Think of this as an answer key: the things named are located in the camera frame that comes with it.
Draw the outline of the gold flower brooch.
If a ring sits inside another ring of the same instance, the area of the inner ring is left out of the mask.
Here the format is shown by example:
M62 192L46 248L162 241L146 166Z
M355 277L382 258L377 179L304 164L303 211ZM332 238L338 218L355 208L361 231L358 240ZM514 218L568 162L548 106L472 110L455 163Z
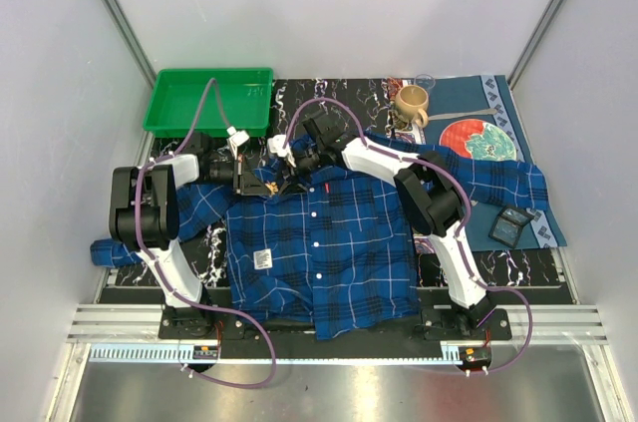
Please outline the gold flower brooch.
M267 183L266 186L273 196L279 192L278 184L276 182Z

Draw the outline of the blue plaid shirt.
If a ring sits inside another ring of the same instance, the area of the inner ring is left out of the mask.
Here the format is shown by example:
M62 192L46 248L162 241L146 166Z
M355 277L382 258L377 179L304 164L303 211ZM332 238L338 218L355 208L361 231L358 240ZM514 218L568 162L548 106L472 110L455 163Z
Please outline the blue plaid shirt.
M310 322L323 340L419 310L412 230L387 183L327 167L305 194L191 184L177 198L181 241L224 222L233 306L257 320Z

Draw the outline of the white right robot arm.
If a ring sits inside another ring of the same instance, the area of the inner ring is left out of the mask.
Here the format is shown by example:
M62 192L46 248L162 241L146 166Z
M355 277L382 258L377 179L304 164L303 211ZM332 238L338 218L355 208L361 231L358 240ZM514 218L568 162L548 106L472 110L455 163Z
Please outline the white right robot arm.
M279 135L268 146L282 193L301 193L308 210L318 336L417 311L414 233L429 239L447 276L456 333L485 331L494 304L466 236L467 196L443 156L349 134L322 112L303 125L308 142Z

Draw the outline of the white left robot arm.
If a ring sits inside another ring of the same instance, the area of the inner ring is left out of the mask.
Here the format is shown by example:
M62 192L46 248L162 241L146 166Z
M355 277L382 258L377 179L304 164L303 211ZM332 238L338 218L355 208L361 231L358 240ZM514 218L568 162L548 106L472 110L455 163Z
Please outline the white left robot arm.
M214 183L246 197L270 196L272 191L250 169L241 148L249 136L231 129L228 161L210 156L212 137L195 132L176 149L141 167L113 172L109 230L147 264L159 282L164 303L183 310L180 326L195 338L214 328L215 314L207 307L204 285L193 273L178 241L180 227L177 190L197 182Z

